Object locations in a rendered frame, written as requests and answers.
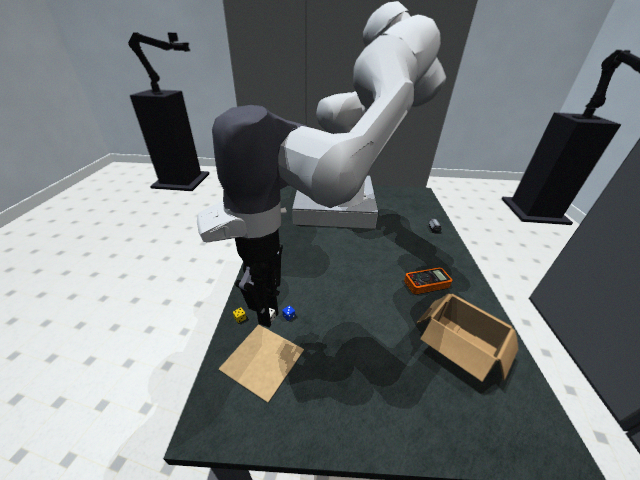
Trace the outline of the tan square mat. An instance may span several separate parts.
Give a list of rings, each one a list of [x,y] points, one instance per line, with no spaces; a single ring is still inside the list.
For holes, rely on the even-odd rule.
[[[258,325],[219,370],[269,403],[303,351]]]

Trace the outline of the blue die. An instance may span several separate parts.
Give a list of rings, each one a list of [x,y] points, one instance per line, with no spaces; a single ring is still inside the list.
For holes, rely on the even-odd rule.
[[[283,316],[289,321],[290,319],[292,319],[293,317],[295,317],[295,310],[289,305],[288,307],[284,308],[283,310]]]

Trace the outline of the orange rectangular block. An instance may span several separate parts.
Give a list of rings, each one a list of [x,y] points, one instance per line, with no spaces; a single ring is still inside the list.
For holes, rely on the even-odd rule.
[[[452,279],[442,268],[407,273],[404,282],[413,294],[449,288]]]

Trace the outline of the yellow die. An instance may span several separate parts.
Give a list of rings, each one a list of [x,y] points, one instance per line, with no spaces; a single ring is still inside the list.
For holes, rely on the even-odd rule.
[[[242,308],[233,311],[233,315],[237,323],[240,323],[241,321],[246,319],[246,314]]]

